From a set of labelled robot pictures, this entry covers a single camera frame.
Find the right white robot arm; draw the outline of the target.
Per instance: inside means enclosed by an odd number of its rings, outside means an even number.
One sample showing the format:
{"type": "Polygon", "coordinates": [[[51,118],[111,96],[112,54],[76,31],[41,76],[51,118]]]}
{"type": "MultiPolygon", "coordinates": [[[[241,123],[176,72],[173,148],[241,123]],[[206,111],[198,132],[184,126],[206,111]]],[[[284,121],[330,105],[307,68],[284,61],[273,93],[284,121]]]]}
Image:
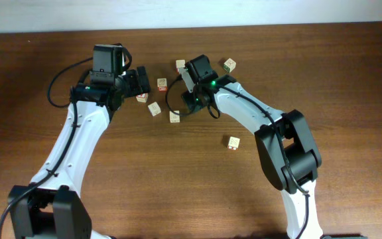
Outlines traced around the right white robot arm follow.
{"type": "Polygon", "coordinates": [[[218,76],[207,56],[178,69],[187,91],[182,99],[194,113],[216,110],[237,120],[255,137],[264,175],[281,192],[289,238],[321,238],[314,189],[320,152],[301,112],[276,110],[248,93],[232,76],[218,76]]]}

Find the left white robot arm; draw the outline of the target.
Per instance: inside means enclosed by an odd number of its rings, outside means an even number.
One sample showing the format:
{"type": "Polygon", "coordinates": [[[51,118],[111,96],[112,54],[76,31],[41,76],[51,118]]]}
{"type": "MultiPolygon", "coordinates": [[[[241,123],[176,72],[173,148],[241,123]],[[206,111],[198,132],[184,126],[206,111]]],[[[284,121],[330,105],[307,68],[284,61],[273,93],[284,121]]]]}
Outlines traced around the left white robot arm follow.
{"type": "Polygon", "coordinates": [[[44,165],[27,186],[15,185],[0,219],[11,217],[15,238],[103,238],[81,201],[85,172],[99,138],[125,98],[151,90],[145,67],[130,67],[120,43],[97,44],[70,89],[66,121],[44,165]]]}

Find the wooden block red bottom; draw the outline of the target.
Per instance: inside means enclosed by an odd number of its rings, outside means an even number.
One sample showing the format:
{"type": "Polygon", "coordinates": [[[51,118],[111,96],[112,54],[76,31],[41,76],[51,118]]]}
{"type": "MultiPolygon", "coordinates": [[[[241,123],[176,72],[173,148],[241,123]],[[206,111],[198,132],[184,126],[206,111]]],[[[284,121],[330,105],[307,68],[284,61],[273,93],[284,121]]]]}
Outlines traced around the wooden block red bottom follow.
{"type": "Polygon", "coordinates": [[[168,89],[167,79],[166,78],[158,78],[157,79],[157,88],[159,92],[165,92],[168,89]]]}

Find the wooden block red A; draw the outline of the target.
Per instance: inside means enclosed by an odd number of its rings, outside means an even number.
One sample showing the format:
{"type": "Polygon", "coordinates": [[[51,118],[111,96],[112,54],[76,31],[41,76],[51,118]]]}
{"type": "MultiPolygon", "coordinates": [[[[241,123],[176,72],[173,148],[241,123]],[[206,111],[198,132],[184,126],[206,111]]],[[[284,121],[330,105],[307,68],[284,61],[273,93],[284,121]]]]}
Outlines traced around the wooden block red A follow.
{"type": "Polygon", "coordinates": [[[149,97],[149,94],[144,93],[144,94],[140,94],[140,95],[136,96],[136,99],[138,102],[147,103],[148,97],[149,97]]]}

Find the wooden block green side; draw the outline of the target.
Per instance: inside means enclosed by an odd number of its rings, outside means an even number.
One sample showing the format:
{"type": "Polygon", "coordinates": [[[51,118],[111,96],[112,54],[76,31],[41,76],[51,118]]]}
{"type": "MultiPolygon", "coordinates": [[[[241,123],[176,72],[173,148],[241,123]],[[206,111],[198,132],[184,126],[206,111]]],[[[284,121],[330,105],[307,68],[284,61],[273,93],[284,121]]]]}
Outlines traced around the wooden block green side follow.
{"type": "Polygon", "coordinates": [[[229,58],[224,62],[223,69],[228,73],[231,73],[235,69],[236,65],[237,63],[233,59],[229,58]]]}

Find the wooden block number one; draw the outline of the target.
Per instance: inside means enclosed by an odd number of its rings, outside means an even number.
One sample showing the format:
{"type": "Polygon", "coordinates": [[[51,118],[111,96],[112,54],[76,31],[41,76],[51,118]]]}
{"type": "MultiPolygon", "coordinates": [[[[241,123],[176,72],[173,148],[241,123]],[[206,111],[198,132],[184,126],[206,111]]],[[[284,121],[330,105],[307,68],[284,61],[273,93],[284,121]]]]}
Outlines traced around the wooden block number one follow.
{"type": "Polygon", "coordinates": [[[179,123],[180,122],[180,112],[178,110],[169,112],[170,123],[179,123]]]}

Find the wooden block red side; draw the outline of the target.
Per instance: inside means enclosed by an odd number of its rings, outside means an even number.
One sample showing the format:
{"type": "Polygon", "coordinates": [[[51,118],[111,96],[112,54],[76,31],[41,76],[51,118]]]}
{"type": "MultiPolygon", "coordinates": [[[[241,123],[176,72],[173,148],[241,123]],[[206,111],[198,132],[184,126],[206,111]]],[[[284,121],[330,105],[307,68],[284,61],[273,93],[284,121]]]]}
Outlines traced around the wooden block red side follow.
{"type": "Polygon", "coordinates": [[[186,61],[184,59],[176,60],[176,71],[177,73],[180,73],[181,70],[184,70],[186,61]]]}

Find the wooden block letter N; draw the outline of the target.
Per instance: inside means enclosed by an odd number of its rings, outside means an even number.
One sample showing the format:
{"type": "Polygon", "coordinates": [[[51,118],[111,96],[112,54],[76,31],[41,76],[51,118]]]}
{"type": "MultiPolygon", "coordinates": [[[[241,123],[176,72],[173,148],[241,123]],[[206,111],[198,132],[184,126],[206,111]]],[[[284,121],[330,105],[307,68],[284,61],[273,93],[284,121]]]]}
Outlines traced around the wooden block letter N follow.
{"type": "Polygon", "coordinates": [[[240,138],[232,137],[232,136],[231,136],[231,137],[229,138],[227,147],[228,147],[229,149],[232,149],[232,150],[237,150],[238,147],[239,147],[239,142],[240,142],[240,138]]]}

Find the wooden block number four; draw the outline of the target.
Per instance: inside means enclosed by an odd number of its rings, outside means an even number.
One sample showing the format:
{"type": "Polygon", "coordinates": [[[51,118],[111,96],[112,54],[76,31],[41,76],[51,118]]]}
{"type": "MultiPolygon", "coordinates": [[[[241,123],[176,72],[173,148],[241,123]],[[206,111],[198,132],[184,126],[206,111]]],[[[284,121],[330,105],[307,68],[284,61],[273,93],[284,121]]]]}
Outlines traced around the wooden block number four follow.
{"type": "Polygon", "coordinates": [[[156,116],[161,113],[161,108],[157,102],[153,102],[148,105],[148,109],[152,116],[156,116]]]}

